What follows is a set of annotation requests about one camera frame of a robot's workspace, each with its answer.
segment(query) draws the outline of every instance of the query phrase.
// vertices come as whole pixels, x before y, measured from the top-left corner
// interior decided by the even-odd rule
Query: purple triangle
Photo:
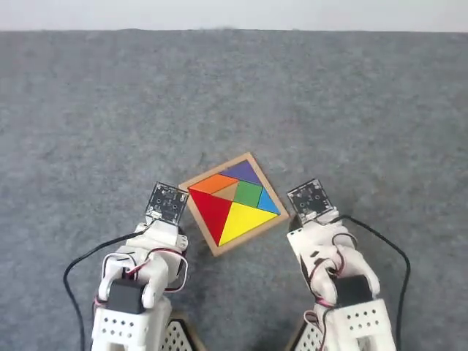
[[[242,161],[220,173],[227,177],[239,179],[240,181],[248,181],[249,183],[262,185],[257,174],[255,174],[255,171],[249,164],[249,161]]]

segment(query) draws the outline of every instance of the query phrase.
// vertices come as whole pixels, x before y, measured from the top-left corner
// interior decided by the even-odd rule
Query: green square
[[[263,187],[246,181],[239,181],[234,201],[250,207],[257,207]]]

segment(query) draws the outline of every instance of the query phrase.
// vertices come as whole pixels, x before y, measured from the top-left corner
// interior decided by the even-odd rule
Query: yellow triangle
[[[258,208],[233,203],[218,245],[234,240],[276,216],[278,215]]]

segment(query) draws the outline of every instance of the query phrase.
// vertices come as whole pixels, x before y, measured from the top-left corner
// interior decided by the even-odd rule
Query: brown triangle
[[[212,195],[216,197],[220,197],[222,199],[226,199],[229,201],[233,201],[235,197],[235,191],[237,190],[237,185],[239,182],[226,186],[224,189],[221,189],[217,192],[214,192]]]

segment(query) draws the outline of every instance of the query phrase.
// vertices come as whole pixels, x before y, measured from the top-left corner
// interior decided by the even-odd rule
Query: red triangle
[[[206,227],[210,231],[216,245],[218,245],[233,202],[193,189],[189,189],[189,192]]]

